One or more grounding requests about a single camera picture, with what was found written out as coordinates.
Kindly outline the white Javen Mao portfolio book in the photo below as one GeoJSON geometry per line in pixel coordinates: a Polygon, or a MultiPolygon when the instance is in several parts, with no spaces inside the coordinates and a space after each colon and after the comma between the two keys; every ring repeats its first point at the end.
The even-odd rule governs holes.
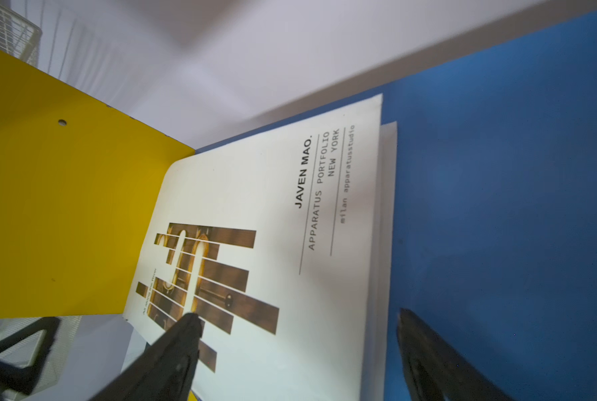
{"type": "Polygon", "coordinates": [[[396,124],[381,95],[173,163],[124,318],[203,325],[200,400],[380,400],[396,124]]]}

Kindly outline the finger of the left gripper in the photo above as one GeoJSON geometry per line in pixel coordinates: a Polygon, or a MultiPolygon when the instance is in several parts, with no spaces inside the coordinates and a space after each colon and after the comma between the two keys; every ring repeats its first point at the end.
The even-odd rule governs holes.
{"type": "Polygon", "coordinates": [[[0,395],[30,395],[37,387],[61,326],[42,317],[0,340],[0,395]]]}

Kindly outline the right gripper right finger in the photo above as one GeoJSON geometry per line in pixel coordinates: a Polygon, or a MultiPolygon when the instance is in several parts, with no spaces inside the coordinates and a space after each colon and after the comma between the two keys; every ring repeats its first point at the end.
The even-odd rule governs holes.
{"type": "Polygon", "coordinates": [[[412,310],[400,310],[396,333],[411,399],[511,399],[412,310]]]}

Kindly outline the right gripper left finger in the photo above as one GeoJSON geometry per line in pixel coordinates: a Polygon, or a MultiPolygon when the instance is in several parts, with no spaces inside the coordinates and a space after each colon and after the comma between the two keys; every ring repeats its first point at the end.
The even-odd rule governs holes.
{"type": "Polygon", "coordinates": [[[199,359],[203,326],[187,313],[94,400],[187,400],[199,359]]]}

